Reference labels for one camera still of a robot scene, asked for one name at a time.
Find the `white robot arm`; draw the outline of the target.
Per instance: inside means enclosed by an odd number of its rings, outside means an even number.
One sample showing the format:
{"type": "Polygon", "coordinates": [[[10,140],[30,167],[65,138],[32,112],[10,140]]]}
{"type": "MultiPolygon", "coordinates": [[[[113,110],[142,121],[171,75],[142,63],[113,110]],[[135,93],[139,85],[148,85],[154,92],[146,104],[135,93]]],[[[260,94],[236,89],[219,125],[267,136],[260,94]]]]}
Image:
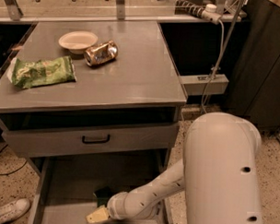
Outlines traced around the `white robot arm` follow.
{"type": "Polygon", "coordinates": [[[261,136],[252,123],[222,112],[195,119],[186,132],[182,158],[151,182],[113,195],[86,216],[149,219],[158,203],[183,191],[187,224],[263,224],[255,157],[261,136]]]}

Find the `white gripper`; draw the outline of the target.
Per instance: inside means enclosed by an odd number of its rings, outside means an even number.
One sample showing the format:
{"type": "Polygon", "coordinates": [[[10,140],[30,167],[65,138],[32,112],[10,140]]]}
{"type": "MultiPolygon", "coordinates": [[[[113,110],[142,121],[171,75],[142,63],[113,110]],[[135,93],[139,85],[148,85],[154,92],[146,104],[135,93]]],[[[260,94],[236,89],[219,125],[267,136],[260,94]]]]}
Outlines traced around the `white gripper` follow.
{"type": "Polygon", "coordinates": [[[88,224],[98,223],[109,218],[123,220],[130,217],[129,208],[130,196],[128,192],[121,192],[113,195],[105,206],[99,206],[96,210],[86,216],[88,224]]]}

